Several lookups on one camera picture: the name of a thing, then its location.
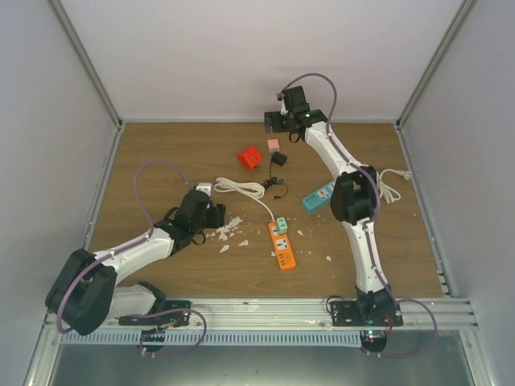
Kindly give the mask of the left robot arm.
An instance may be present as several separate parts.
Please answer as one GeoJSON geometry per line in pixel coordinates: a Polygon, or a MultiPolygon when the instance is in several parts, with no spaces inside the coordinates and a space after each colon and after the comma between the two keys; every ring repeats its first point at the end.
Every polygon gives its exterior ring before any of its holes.
{"type": "Polygon", "coordinates": [[[121,282],[195,243],[204,230],[224,224],[225,206],[213,203],[212,184],[201,183],[141,236],[95,253],[77,249],[45,299],[46,307],[56,314],[57,330],[89,335],[110,318],[162,325],[165,294],[147,282],[130,287],[122,287],[121,282]]]}

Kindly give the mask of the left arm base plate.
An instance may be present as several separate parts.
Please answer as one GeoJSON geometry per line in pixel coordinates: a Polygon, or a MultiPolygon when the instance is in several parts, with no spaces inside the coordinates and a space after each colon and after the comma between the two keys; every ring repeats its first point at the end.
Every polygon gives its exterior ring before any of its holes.
{"type": "Polygon", "coordinates": [[[165,300],[150,309],[150,317],[124,316],[118,319],[121,326],[154,326],[168,328],[189,324],[189,311],[192,303],[188,300],[165,300]]]}

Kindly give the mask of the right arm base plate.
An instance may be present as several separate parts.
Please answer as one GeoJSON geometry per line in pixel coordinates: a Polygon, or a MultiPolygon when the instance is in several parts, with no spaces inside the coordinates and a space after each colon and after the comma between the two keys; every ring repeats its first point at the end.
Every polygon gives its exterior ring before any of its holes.
{"type": "Polygon", "coordinates": [[[372,305],[363,299],[329,298],[326,301],[326,310],[331,316],[333,326],[388,327],[404,324],[398,313],[400,307],[391,300],[372,305]]]}

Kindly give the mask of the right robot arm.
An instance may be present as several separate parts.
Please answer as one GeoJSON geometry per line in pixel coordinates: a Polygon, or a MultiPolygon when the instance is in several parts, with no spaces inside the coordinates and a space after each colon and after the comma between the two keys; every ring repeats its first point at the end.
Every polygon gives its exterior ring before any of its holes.
{"type": "Polygon", "coordinates": [[[282,103],[281,109],[264,114],[266,131],[288,133],[306,142],[334,178],[330,207],[351,245],[356,268],[356,300],[352,306],[357,321],[373,326],[394,317],[396,306],[375,240],[374,222],[380,209],[375,169],[351,155],[336,136],[329,118],[310,107],[301,86],[283,89],[277,99],[282,103]]]}

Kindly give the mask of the green USB charger plug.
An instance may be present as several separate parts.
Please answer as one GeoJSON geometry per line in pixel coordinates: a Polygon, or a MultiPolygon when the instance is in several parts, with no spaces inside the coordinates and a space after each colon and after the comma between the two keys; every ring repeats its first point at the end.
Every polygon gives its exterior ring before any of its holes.
{"type": "Polygon", "coordinates": [[[288,230],[288,225],[287,225],[287,222],[286,222],[286,218],[285,217],[278,217],[275,220],[274,232],[277,233],[278,235],[283,235],[283,234],[287,233],[287,230],[288,230]]]}

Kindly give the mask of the pink charger plug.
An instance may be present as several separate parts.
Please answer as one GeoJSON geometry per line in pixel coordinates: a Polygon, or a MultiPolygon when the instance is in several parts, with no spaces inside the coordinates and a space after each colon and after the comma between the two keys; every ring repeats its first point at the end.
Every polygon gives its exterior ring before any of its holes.
{"type": "Polygon", "coordinates": [[[280,151],[280,143],[276,138],[269,139],[267,142],[267,148],[270,153],[275,153],[280,151]]]}

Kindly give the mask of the orange power strip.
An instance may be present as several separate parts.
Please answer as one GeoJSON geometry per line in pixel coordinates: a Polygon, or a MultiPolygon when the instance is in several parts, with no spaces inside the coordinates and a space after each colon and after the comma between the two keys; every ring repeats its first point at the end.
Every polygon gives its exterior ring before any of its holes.
{"type": "Polygon", "coordinates": [[[293,249],[286,233],[280,234],[275,222],[269,222],[268,228],[274,246],[274,255],[281,270],[293,269],[296,266],[293,249]]]}

